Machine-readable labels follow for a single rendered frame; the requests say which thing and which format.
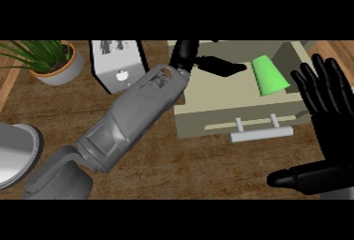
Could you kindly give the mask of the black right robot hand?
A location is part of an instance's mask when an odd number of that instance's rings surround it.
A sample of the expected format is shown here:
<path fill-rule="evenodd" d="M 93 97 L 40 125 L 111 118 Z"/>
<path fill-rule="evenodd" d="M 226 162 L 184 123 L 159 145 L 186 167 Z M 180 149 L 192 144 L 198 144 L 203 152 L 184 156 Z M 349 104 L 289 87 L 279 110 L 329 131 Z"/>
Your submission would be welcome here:
<path fill-rule="evenodd" d="M 305 195 L 354 187 L 354 92 L 333 58 L 314 53 L 314 69 L 299 64 L 290 72 L 311 115 L 324 160 L 268 174 L 273 188 L 289 188 Z"/>

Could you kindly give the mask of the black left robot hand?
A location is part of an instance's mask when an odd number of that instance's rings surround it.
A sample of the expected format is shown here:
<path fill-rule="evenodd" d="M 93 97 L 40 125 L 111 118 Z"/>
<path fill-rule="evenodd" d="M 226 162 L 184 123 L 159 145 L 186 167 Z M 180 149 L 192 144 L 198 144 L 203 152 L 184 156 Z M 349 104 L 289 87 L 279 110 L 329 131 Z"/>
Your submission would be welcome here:
<path fill-rule="evenodd" d="M 192 72 L 192 67 L 198 66 L 200 70 L 220 77 L 230 77 L 248 69 L 245 64 L 231 63 L 215 56 L 199 56 L 198 50 L 198 40 L 177 40 L 168 64 L 186 72 Z"/>

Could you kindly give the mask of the green cup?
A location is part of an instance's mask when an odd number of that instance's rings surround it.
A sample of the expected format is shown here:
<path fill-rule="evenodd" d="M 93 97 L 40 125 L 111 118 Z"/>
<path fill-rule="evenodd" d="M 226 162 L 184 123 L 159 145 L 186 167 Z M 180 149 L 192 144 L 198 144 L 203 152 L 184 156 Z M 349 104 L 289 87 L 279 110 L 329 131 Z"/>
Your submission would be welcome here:
<path fill-rule="evenodd" d="M 262 97 L 290 86 L 267 55 L 258 56 L 252 61 L 252 69 L 259 95 Z"/>

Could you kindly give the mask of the beige open drawer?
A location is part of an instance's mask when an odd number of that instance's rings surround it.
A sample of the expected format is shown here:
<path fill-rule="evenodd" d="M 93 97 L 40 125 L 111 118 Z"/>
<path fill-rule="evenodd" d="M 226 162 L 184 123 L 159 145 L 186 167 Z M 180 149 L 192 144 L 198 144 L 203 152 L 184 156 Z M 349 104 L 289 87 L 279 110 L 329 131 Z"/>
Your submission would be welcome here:
<path fill-rule="evenodd" d="M 220 77 L 198 67 L 192 69 L 184 104 L 174 106 L 180 138 L 236 132 L 236 118 L 245 130 L 270 128 L 271 113 L 283 127 L 310 122 L 299 93 L 282 90 L 262 97 L 252 64 L 245 65 L 246 69 L 230 77 Z"/>

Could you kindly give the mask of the beige cabinet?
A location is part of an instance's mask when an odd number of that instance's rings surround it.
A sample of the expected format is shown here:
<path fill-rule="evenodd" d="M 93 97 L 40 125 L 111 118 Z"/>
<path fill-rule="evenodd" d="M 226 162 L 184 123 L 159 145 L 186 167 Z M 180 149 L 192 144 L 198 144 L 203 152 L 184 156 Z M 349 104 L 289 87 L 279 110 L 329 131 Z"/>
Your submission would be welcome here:
<path fill-rule="evenodd" d="M 199 56 L 215 56 L 231 63 L 245 63 L 248 70 L 236 73 L 229 78 L 195 68 L 192 70 L 190 81 L 186 89 L 187 97 L 208 97 L 226 95 L 257 96 L 258 89 L 251 62 L 261 55 L 267 55 L 273 60 L 276 68 L 282 73 L 290 86 L 285 89 L 288 94 L 296 93 L 298 87 L 290 77 L 290 71 L 299 69 L 301 63 L 310 63 L 307 49 L 311 41 L 290 40 L 211 40 L 199 41 Z"/>

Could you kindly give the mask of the white box with apple mark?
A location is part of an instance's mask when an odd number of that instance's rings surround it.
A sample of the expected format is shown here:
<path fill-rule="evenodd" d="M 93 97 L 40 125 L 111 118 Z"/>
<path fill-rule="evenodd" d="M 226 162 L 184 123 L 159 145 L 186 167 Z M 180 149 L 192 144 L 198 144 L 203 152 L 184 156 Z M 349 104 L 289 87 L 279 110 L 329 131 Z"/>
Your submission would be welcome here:
<path fill-rule="evenodd" d="M 149 71 L 139 40 L 90 40 L 91 72 L 109 94 L 125 90 Z"/>

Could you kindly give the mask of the potted green plant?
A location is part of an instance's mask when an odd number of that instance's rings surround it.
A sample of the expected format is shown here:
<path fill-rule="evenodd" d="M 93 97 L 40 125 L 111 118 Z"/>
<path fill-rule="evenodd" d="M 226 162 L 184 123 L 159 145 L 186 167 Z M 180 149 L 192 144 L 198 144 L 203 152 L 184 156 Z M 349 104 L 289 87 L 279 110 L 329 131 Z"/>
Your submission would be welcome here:
<path fill-rule="evenodd" d="M 22 63 L 10 68 L 26 69 L 49 85 L 68 83 L 82 71 L 82 55 L 66 40 L 12 40 L 10 45 L 0 43 L 0 49 L 9 51 L 0 55 Z"/>

